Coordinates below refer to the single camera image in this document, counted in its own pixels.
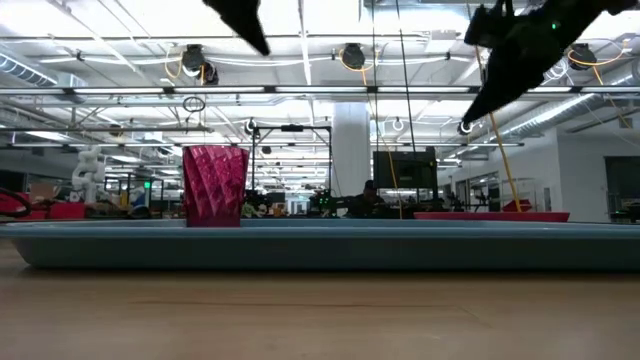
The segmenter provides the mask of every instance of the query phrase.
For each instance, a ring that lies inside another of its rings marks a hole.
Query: wooden table
[[[42,272],[0,243],[0,359],[636,360],[640,276]]]

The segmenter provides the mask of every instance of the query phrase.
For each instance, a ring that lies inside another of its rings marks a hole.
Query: pink vase
[[[183,149],[188,227],[239,227],[249,152],[227,146]]]

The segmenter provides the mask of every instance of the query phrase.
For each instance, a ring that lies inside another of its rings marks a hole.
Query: white column
[[[361,194],[364,183],[371,177],[367,104],[336,103],[332,126],[332,193],[334,196]]]

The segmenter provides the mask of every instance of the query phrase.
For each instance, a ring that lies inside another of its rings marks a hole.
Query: person
[[[378,196],[373,180],[364,183],[362,194],[354,198],[353,205],[349,207],[349,214],[354,217],[368,217],[377,205],[384,204],[384,199]]]

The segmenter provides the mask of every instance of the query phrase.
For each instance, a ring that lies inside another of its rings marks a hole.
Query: blue tray
[[[41,268],[234,270],[640,270],[640,227],[418,220],[182,220],[0,226]]]

